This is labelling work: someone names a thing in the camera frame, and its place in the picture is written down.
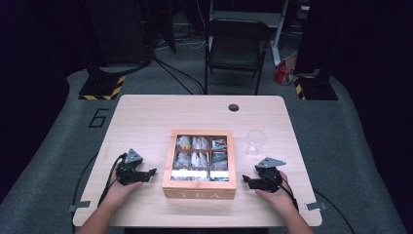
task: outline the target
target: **black chair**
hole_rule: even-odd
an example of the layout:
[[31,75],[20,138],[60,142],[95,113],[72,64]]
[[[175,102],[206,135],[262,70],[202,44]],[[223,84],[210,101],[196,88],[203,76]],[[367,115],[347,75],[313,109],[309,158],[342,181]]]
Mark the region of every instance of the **black chair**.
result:
[[250,71],[253,72],[252,78],[258,72],[254,92],[257,95],[270,35],[270,28],[262,21],[211,20],[206,26],[205,94],[208,85],[223,85],[208,83],[208,68],[211,74],[216,68]]
[[[312,0],[293,0],[290,3],[291,5],[288,6],[289,9],[283,24],[282,41],[279,43],[280,51],[283,48],[286,36],[289,34],[302,35],[304,33]],[[295,27],[298,30],[291,30],[291,27]]]

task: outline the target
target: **person's right hand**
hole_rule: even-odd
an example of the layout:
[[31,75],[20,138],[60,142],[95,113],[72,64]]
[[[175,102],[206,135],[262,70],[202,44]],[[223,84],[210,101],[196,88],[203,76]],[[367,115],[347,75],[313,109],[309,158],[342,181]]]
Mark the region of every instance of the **person's right hand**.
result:
[[[289,192],[291,192],[291,188],[289,187],[289,185],[286,183],[287,177],[283,172],[280,172],[283,181],[282,181],[282,186],[287,189]],[[271,203],[271,206],[274,208],[274,210],[276,210],[278,213],[280,213],[281,215],[284,214],[288,214],[291,211],[296,211],[294,207],[294,204],[292,203],[291,198],[289,197],[289,195],[283,190],[283,189],[279,189],[277,190],[277,192],[275,193],[270,193],[270,192],[266,192],[260,189],[255,189],[255,193],[264,198],[265,200],[269,201]]]
[[106,197],[103,199],[102,204],[109,205],[115,209],[120,207],[128,196],[134,192],[138,187],[142,186],[143,182],[135,182],[128,185],[121,184],[116,177],[116,171],[119,167],[119,164],[116,165],[115,170],[113,170],[111,181],[114,181],[110,186]]

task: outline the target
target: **cable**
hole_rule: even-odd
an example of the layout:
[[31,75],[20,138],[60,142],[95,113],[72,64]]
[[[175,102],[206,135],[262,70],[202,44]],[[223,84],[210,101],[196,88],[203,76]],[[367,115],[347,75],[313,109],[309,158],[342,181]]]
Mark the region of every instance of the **cable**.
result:
[[112,177],[113,170],[115,170],[116,165],[118,164],[118,161],[119,161],[120,159],[122,159],[122,158],[125,158],[126,156],[127,156],[126,153],[120,155],[120,156],[115,160],[115,162],[113,163],[112,169],[110,169],[109,178],[106,180],[106,186],[104,187],[103,192],[102,192],[102,194],[100,195],[100,199],[99,199],[99,202],[97,203],[97,206],[99,206],[100,203],[103,201],[103,199],[106,197],[106,194],[107,194],[107,192],[109,191],[110,186],[112,186],[112,184],[113,184],[116,180],[118,180],[120,176],[122,176],[122,175],[119,175],[115,180],[113,180],[112,182],[110,182],[110,178]]
[[[89,167],[89,165],[91,164],[91,162],[92,162],[96,157],[97,157],[97,154],[95,154],[95,155],[91,158],[91,160],[89,160],[89,163],[88,163],[88,164],[86,165],[86,167],[83,169],[80,177],[78,178],[78,181],[77,181],[76,187],[75,187],[75,192],[73,193],[73,198],[72,198],[72,205],[73,205],[73,206],[74,206],[75,203],[76,203],[76,195],[77,195],[77,192],[78,192],[78,189],[79,189],[80,181],[82,180],[82,177],[83,177],[83,175],[85,174],[86,169]],[[75,225],[73,224],[73,221],[72,221],[72,232],[75,233]]]
[[169,75],[171,75],[176,82],[178,82],[186,91],[188,91],[188,93],[189,93],[190,95],[193,95],[192,92],[189,91],[188,88],[186,88],[186,87],[182,84],[182,82],[180,82],[180,81],[176,78],[176,76],[174,76],[169,70],[167,70],[160,62],[158,62],[157,60],[155,60],[155,62],[157,62],[167,73],[169,73]]
[[206,27],[206,23],[204,22],[203,14],[201,14],[201,9],[200,9],[200,2],[199,2],[199,0],[197,0],[197,6],[198,6],[198,12],[200,13],[200,17],[201,17],[201,20],[203,21],[203,25],[204,25],[204,28],[205,28],[205,27]]
[[194,79],[194,78],[191,77],[190,75],[186,74],[185,72],[176,69],[175,67],[173,67],[173,66],[165,63],[165,62],[162,61],[162,60],[159,60],[159,59],[156,58],[155,56],[153,56],[153,60],[154,60],[155,62],[157,62],[164,70],[166,70],[166,71],[167,71],[183,88],[185,88],[185,90],[187,90],[191,95],[192,95],[192,93],[191,93],[169,70],[167,70],[166,67],[168,67],[169,69],[171,69],[171,70],[175,71],[176,73],[182,75],[184,78],[187,78],[188,80],[194,82],[194,83],[197,85],[197,87],[198,87],[198,89],[199,89],[199,91],[200,91],[200,94],[201,94],[201,95],[204,94],[203,85],[202,85],[199,81],[197,81],[196,79]]
[[196,83],[197,86],[198,86],[198,88],[199,88],[199,90],[200,90],[200,93],[201,93],[202,95],[204,94],[203,85],[202,85],[199,81],[197,81],[196,79],[194,79],[192,76],[188,75],[187,73],[185,73],[185,72],[183,72],[183,71],[181,71],[181,70],[176,69],[175,67],[173,67],[173,66],[165,63],[164,61],[159,60],[159,59],[156,58],[156,57],[155,57],[154,59],[157,60],[158,62],[162,63],[163,65],[169,67],[170,69],[174,70],[175,72],[179,73],[180,75],[184,76],[185,78],[187,78],[187,79],[193,81],[194,83]]
[[323,199],[325,199],[325,201],[327,201],[336,211],[337,213],[344,219],[344,221],[347,223],[347,225],[350,228],[350,231],[352,231],[353,234],[355,234],[355,230],[353,229],[353,227],[350,225],[349,221],[346,219],[346,217],[344,216],[344,214],[329,200],[327,199],[322,193],[320,193],[319,191],[317,191],[315,188],[313,188],[314,192],[319,194]]
[[[191,48],[193,50],[198,50],[198,49],[202,48],[204,46],[204,43],[206,42],[205,40],[203,42],[191,42],[191,43],[187,42],[186,40],[182,40],[182,41],[185,42],[185,44],[183,44],[183,45],[187,45],[189,48]],[[192,47],[191,45],[194,45],[194,44],[201,44],[201,46]]]

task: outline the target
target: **dark background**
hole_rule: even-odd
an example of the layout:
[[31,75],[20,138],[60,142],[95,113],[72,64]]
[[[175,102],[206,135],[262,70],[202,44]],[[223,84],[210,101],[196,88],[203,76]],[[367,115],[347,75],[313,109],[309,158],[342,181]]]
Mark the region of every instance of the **dark background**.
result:
[[[207,1],[200,2],[208,6]],[[86,68],[85,55],[95,64],[107,65],[83,4],[78,0],[0,3],[1,200],[64,106],[69,91],[66,77]],[[338,61],[332,75],[355,103],[376,167],[409,232],[413,232],[408,220],[413,216],[412,4],[315,0],[297,60],[297,72],[322,69],[327,59]],[[240,1],[238,6],[251,10],[252,5]],[[348,16],[357,23],[343,42],[340,33]],[[80,52],[80,45],[87,45],[87,51]]]

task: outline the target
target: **chair leg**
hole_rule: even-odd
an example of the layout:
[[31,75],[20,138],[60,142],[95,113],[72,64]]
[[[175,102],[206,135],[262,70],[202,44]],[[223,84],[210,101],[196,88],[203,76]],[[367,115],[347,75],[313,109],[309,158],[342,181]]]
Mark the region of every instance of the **chair leg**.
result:
[[207,63],[206,63],[206,69],[205,69],[205,74],[204,74],[204,95],[207,95]]
[[261,73],[262,73],[262,67],[258,71],[257,82],[256,82],[256,85],[255,85],[255,93],[254,93],[255,95],[258,95],[259,83],[261,81]]
[[285,31],[284,31],[284,34],[283,34],[283,36],[282,36],[282,41],[280,42],[280,45],[279,45],[280,51],[282,51],[282,47],[283,47],[283,44],[284,44],[284,42],[285,42],[285,37],[287,36],[288,30],[289,30],[290,27],[291,27],[291,23],[289,23],[289,24],[285,27]]

